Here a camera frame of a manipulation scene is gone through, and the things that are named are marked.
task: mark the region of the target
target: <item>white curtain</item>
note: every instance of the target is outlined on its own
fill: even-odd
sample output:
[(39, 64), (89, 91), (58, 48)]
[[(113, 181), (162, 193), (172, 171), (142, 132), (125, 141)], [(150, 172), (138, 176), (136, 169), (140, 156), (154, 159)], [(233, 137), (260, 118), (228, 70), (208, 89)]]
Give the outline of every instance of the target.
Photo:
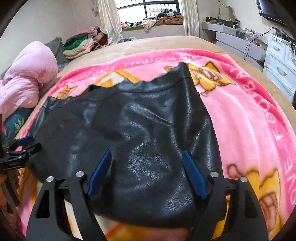
[(196, 0), (181, 0), (183, 9), (183, 25), (186, 36), (200, 35)]
[(93, 12), (98, 12), (100, 30), (108, 35), (108, 43), (116, 44), (122, 40), (122, 27), (114, 0), (92, 0)]

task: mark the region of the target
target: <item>blue clamp pad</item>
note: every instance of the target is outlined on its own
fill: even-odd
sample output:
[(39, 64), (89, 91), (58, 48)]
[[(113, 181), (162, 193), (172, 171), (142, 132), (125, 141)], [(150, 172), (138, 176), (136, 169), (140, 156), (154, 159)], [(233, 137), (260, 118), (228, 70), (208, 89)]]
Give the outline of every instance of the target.
[(89, 180), (89, 190), (87, 192), (87, 196), (89, 196), (90, 198), (98, 193), (104, 181), (104, 178), (109, 170), (111, 161), (112, 153), (110, 150), (107, 150), (107, 152), (103, 156), (102, 160), (100, 161), (99, 165), (97, 166), (96, 170), (91, 175), (91, 178)]
[(25, 146), (33, 141), (34, 141), (34, 138), (32, 136), (27, 136), (27, 137), (18, 139), (16, 144), (18, 146)]
[(182, 164), (196, 195), (201, 196), (201, 198), (205, 200), (207, 198), (205, 179), (201, 175), (187, 151), (183, 152)]

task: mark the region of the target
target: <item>wall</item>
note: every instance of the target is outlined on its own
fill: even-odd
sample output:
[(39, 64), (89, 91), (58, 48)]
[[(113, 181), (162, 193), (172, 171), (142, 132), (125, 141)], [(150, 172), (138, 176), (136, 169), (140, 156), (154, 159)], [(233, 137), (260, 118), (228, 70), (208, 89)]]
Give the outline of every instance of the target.
[(174, 36), (174, 35), (185, 35), (183, 25), (165, 25), (165, 26), (154, 26), (145, 32), (144, 29), (123, 31), (123, 37), (136, 37), (137, 39), (146, 39), (162, 36)]
[(64, 41), (77, 32), (71, 0), (29, 0), (17, 12), (0, 38), (0, 73), (30, 42)]
[(206, 17), (217, 18), (219, 14), (219, 6), (222, 4), (218, 0), (196, 0), (198, 20), (200, 25), (200, 37), (205, 40), (209, 40), (207, 35), (202, 29), (202, 22)]
[(71, 3), (78, 31), (101, 25), (99, 15), (91, 9), (91, 0), (71, 0)]
[(234, 9), (236, 17), (241, 21), (242, 29), (254, 29), (262, 34), (267, 32), (271, 27), (276, 27), (282, 30), (286, 29), (261, 17), (259, 15), (256, 0), (221, 0), (221, 4), (222, 3), (231, 6)]

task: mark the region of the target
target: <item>pink fleece blanket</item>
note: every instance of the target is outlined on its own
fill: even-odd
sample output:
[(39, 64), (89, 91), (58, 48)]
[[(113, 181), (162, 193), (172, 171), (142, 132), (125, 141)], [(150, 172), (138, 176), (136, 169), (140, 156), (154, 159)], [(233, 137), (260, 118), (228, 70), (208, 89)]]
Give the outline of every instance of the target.
[(52, 51), (39, 41), (28, 44), (0, 80), (2, 123), (19, 107), (35, 107), (39, 88), (56, 77), (57, 61)]
[[(296, 136), (271, 95), (229, 56), (196, 49), (135, 54), (75, 70), (60, 79), (49, 96), (65, 99), (79, 95), (90, 84), (112, 87), (125, 78), (133, 83), (151, 81), (181, 61), (188, 64), (196, 89), (211, 116), (224, 176), (249, 179), (271, 240), (296, 204)], [(31, 194), (35, 185), (22, 184), (23, 193)], [(27, 202), (22, 202), (20, 217), (25, 231), (34, 198), (27, 195), (23, 200)], [(80, 237), (74, 216), (68, 214), (68, 217), (74, 235)], [(108, 240), (113, 241), (183, 241), (188, 233), (186, 229), (153, 229), (110, 222), (101, 217), (98, 220)], [(213, 238), (221, 235), (224, 222), (218, 223)]]

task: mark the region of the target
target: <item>metal screw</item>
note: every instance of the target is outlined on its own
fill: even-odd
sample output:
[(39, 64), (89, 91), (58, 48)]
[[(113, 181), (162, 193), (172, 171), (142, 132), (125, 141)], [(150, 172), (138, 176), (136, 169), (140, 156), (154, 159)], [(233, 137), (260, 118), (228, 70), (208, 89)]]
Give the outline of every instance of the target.
[(46, 181), (49, 182), (49, 183), (52, 182), (53, 180), (54, 180), (54, 177), (53, 177), (53, 176), (49, 176), (49, 177), (46, 179)]
[(248, 181), (248, 179), (246, 177), (241, 177), (240, 180), (243, 182), (243, 183), (246, 183)]
[(76, 177), (83, 177), (84, 176), (84, 172), (83, 171), (76, 172), (75, 176)]
[(219, 177), (219, 174), (217, 172), (211, 172), (210, 176), (211, 177)]

